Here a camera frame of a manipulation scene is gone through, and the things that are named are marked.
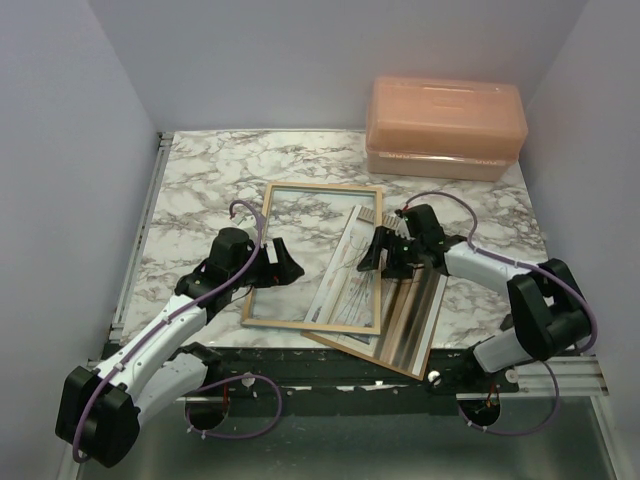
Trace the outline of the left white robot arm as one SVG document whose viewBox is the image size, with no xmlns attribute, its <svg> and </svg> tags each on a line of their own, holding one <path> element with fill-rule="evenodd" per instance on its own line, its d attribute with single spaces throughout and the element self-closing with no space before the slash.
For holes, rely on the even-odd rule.
<svg viewBox="0 0 640 480">
<path fill-rule="evenodd" d="M 222 229 L 210 253 L 181 277 L 163 310 L 125 347 L 89 369 L 78 366 L 66 377 L 55 433 L 72 448 L 78 463 L 105 467 L 131 450 L 143 422 L 184 393 L 214 393 L 220 368 L 190 359 L 181 344 L 206 326 L 241 288 L 290 285 L 303 276 L 283 239 L 267 247 L 237 227 Z"/>
</svg>

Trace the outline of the glossy plant photo board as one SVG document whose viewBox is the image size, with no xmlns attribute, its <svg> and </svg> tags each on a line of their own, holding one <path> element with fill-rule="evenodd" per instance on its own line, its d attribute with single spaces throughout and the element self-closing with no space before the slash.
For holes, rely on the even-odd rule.
<svg viewBox="0 0 640 480">
<path fill-rule="evenodd" d="M 376 365 L 421 380 L 447 280 L 417 269 L 407 280 L 359 272 L 375 230 L 373 209 L 355 206 L 320 282 L 302 335 Z"/>
</svg>

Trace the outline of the blue wooden picture frame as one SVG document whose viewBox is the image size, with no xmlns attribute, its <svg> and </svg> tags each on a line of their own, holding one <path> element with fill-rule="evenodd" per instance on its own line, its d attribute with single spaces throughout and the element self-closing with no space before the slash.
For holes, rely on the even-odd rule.
<svg viewBox="0 0 640 480">
<path fill-rule="evenodd" d="M 381 225 L 383 191 L 379 187 L 291 182 L 267 186 L 264 232 L 270 240 L 284 240 L 305 275 L 289 286 L 252 292 L 242 312 L 244 326 L 313 329 L 304 319 L 357 205 L 373 209 L 375 229 Z"/>
</svg>

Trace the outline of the orange translucent plastic box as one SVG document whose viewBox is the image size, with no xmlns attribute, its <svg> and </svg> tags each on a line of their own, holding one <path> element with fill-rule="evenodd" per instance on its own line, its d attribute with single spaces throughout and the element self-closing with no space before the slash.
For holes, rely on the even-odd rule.
<svg viewBox="0 0 640 480">
<path fill-rule="evenodd" d="M 371 173 L 495 182 L 528 135 L 509 84 L 379 77 L 366 120 Z"/>
</svg>

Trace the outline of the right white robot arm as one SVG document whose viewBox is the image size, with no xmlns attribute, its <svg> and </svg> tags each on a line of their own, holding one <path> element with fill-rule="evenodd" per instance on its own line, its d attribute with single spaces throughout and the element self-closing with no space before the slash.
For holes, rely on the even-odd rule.
<svg viewBox="0 0 640 480">
<path fill-rule="evenodd" d="M 479 284 L 509 302 L 513 325 L 473 346 L 473 359 L 460 367 L 467 389 L 483 391 L 506 367 L 546 361 L 594 338 L 588 304 L 564 262 L 529 264 L 473 247 L 466 237 L 446 234 L 427 204 L 396 215 L 405 231 L 378 226 L 358 271 L 381 270 L 384 278 L 404 280 L 423 266 Z"/>
</svg>

